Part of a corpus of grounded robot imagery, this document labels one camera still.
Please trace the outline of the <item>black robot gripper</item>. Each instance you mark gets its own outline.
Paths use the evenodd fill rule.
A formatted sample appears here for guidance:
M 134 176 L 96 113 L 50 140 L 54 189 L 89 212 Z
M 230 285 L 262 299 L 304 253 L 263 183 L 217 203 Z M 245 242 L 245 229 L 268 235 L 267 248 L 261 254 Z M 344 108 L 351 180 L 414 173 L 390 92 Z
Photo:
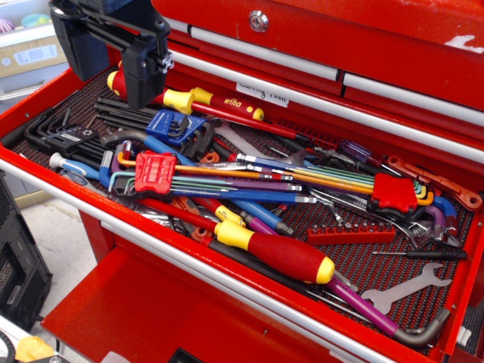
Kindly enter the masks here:
M 140 109 L 164 90 L 173 68 L 169 24 L 150 1 L 50 1 L 57 40 L 73 72 L 89 81 L 110 67 L 107 45 L 122 51 L 128 105 Z

